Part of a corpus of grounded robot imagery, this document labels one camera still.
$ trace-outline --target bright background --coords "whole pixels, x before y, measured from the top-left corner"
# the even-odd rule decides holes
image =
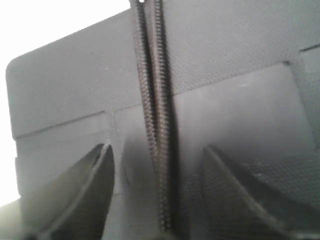
[[[0,206],[19,198],[5,77],[8,63],[128,8],[129,0],[0,1]]]

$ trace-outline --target dark gray fabric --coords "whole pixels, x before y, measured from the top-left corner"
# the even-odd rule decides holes
[[[182,128],[197,126],[196,121],[212,127],[212,132],[201,133],[204,136],[201,143],[204,145],[199,144],[196,149],[191,147],[189,152],[195,150],[198,153],[200,148],[215,141],[221,143],[220,147],[224,146],[223,150],[233,158],[238,154],[249,158],[241,159],[248,161],[247,164],[259,161],[266,164],[270,158],[280,161],[297,154],[313,157],[314,150],[320,147],[320,68],[317,67],[320,54],[319,48],[308,48],[320,44],[320,1],[167,0],[164,12],[177,106],[185,108],[182,112],[190,108],[189,114],[192,115],[191,108],[197,108],[201,99],[197,95],[202,92],[199,87],[210,85],[208,89],[212,89],[207,95],[207,99],[211,99],[206,104],[207,114],[197,109],[198,119],[192,118],[193,122],[180,117],[185,123]],[[144,150],[143,122],[125,114],[126,111],[139,109],[137,105],[141,103],[131,26],[130,12],[125,11],[14,59],[6,72],[21,194],[53,180],[95,144],[112,145],[116,186],[104,239],[141,239],[155,230],[153,175],[149,156]],[[270,82],[260,74],[269,67]],[[280,76],[273,75],[273,72],[279,71],[278,68],[281,68]],[[290,75],[290,81],[277,82],[277,78],[283,79],[283,68]],[[245,103],[239,105],[241,101],[230,97],[235,85],[228,86],[229,83],[237,84],[233,77],[236,80],[242,78],[245,82],[251,79],[257,86],[263,82],[269,91],[265,92],[267,95],[249,91],[248,106],[254,105],[256,108],[246,109]],[[289,89],[294,92],[290,95],[288,89],[283,91],[288,83]],[[273,86],[277,90],[270,96]],[[189,99],[194,96],[191,90],[197,93],[194,104]],[[243,125],[235,124],[232,132],[221,130],[227,138],[217,135],[217,129],[223,126],[224,121],[219,115],[211,115],[211,111],[216,110],[214,102],[219,99],[210,98],[210,94],[216,95],[219,90],[226,91],[226,95],[220,94],[227,106],[225,111],[220,108],[224,117],[233,108],[240,109],[233,118],[243,119],[244,122],[259,122],[259,116],[254,111],[250,112],[251,109],[258,109],[265,116],[264,120],[271,126],[267,138],[269,145],[264,145],[264,138],[261,137],[261,144],[255,145],[260,148],[253,151],[254,154],[251,152],[255,135],[246,135],[244,131],[250,128],[250,124],[244,129]],[[243,116],[241,109],[248,113],[249,119]],[[232,133],[237,135],[234,147],[229,141]],[[191,146],[190,139],[194,134],[200,132],[181,132],[183,149]],[[242,135],[248,142],[241,142]],[[281,142],[282,145],[272,143],[273,139],[274,143]],[[135,148],[134,144],[128,147],[130,144],[127,141],[141,143],[141,148],[137,149],[141,149],[145,159],[135,156],[135,161],[129,164],[124,161],[126,165],[123,168],[128,172],[123,175],[133,181],[130,187],[124,187],[120,178],[122,160],[131,159],[130,152]],[[236,147],[237,143],[241,143],[241,151]],[[191,238],[207,239],[211,233],[206,227],[206,210],[199,197],[198,168],[190,171],[187,169],[192,169],[193,165],[185,165],[200,161],[200,156],[195,152],[191,155],[184,150],[181,152],[182,212],[191,219]],[[272,154],[261,159],[268,152]],[[142,172],[137,175],[135,167]],[[142,217],[143,213],[140,214],[139,210],[132,210],[134,206],[127,201],[130,197],[124,198],[139,196],[139,192],[149,193],[139,203],[149,209],[150,215]]]

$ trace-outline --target white background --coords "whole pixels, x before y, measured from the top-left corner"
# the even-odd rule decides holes
[[[19,197],[5,77],[8,63],[128,8],[129,0],[0,1],[0,206]]]

